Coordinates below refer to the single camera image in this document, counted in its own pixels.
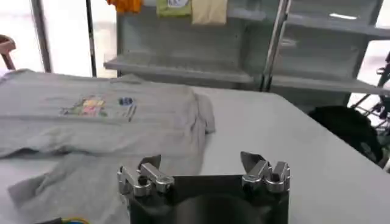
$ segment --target yellow cable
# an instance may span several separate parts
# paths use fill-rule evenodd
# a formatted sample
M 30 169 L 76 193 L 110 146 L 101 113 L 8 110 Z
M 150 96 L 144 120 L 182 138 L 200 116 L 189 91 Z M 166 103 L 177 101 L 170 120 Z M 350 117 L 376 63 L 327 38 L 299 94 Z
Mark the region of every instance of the yellow cable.
M 81 217 L 70 217 L 68 219 L 63 219 L 62 220 L 62 222 L 64 222 L 64 223 L 68 223 L 68 222 L 72 222 L 72 221 L 81 222 L 83 224 L 90 224 L 88 221 L 86 221 L 85 219 L 83 219 Z

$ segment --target yellow cloth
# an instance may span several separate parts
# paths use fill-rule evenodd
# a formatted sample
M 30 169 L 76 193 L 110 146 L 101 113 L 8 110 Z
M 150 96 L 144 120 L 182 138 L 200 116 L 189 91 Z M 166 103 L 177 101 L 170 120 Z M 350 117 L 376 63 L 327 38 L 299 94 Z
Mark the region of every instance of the yellow cloth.
M 190 0 L 157 0 L 157 15 L 181 17 L 190 16 L 191 1 Z
M 193 24 L 226 23 L 227 0 L 192 0 Z

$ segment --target chair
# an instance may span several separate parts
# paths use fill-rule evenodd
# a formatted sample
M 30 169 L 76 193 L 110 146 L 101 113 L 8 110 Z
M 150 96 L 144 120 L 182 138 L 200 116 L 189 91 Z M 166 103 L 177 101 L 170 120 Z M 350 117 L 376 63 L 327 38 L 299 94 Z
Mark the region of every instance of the chair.
M 14 49 L 16 49 L 14 40 L 5 35 L 0 35 L 0 54 L 9 70 L 15 70 L 10 56 L 10 52 Z

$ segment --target metal gripper jaw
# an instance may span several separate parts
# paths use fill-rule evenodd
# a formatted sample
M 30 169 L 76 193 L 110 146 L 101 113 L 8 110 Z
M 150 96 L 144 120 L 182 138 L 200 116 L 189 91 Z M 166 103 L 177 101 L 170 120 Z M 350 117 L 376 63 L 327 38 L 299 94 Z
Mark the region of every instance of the metal gripper jaw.
M 252 192 L 265 186 L 270 193 L 288 192 L 290 188 L 290 168 L 287 163 L 278 162 L 275 169 L 260 155 L 241 153 L 241 161 L 247 171 L 243 175 L 242 185 Z
M 157 192 L 165 194 L 174 185 L 173 177 L 159 171 L 161 156 L 145 158 L 134 171 L 126 166 L 119 168 L 117 177 L 119 193 L 128 195 L 133 192 L 136 197 L 148 196 L 155 186 Z

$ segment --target beige cloth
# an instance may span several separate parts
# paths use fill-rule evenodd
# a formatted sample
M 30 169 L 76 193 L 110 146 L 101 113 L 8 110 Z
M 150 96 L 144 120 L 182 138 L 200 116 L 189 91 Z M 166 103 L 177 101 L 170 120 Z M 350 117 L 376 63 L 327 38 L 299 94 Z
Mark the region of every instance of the beige cloth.
M 192 0 L 193 24 L 225 24 L 227 0 Z

